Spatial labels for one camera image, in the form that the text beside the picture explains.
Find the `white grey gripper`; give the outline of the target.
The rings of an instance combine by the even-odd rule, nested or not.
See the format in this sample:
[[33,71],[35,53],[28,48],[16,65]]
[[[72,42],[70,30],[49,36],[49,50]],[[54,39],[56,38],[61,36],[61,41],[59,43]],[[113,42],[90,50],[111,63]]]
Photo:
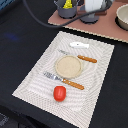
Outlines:
[[105,11],[105,0],[84,0],[84,5],[77,12],[78,15],[92,15],[104,16],[107,14]]

